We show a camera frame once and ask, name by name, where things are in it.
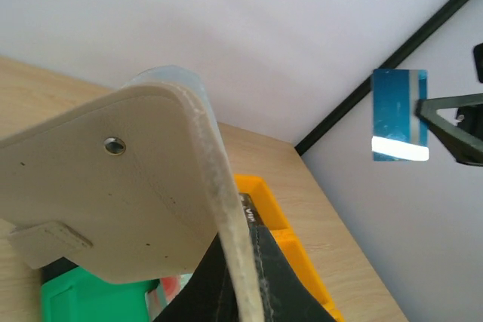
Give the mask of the blue striped card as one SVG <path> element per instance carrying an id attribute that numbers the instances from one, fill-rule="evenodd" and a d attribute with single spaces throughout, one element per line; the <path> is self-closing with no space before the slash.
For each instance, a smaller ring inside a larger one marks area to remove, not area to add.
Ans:
<path id="1" fill-rule="evenodd" d="M 427 71 L 375 69 L 373 97 L 374 161 L 428 161 L 428 128 L 416 116 L 417 104 L 427 99 Z"/>

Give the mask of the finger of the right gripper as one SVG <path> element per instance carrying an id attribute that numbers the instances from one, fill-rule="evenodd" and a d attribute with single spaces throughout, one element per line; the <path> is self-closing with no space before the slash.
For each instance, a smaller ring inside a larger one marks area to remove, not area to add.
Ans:
<path id="1" fill-rule="evenodd" d="M 454 160 L 467 166 L 482 166 L 482 107 L 462 106 L 456 116 L 462 121 L 454 125 L 441 117 L 434 109 L 423 110 L 419 106 L 417 117 L 426 123 Z"/>
<path id="2" fill-rule="evenodd" d="M 439 109 L 477 106 L 481 104 L 482 93 L 418 100 L 415 115 L 418 118 L 429 118 L 430 112 L 437 112 Z"/>

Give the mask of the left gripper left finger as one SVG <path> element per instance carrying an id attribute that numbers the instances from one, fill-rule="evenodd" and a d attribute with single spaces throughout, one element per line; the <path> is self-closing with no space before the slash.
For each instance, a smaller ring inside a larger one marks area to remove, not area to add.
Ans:
<path id="1" fill-rule="evenodd" d="M 215 237 L 187 285 L 156 321 L 233 322 L 238 305 L 220 239 Z"/>

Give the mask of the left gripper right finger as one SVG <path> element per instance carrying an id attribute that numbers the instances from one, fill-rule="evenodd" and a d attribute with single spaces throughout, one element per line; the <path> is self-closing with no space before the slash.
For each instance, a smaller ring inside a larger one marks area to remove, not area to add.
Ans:
<path id="1" fill-rule="evenodd" d="M 265 321 L 330 322 L 334 318 L 303 286 L 269 229 L 249 227 Z"/>

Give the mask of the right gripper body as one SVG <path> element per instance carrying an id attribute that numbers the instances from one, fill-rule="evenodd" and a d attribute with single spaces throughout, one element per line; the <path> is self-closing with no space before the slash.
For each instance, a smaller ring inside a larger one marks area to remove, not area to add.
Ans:
<path id="1" fill-rule="evenodd" d="M 477 44 L 473 50 L 476 74 L 482 83 L 482 43 Z M 457 110 L 458 126 L 482 126 L 482 101 L 472 106 L 462 106 Z"/>

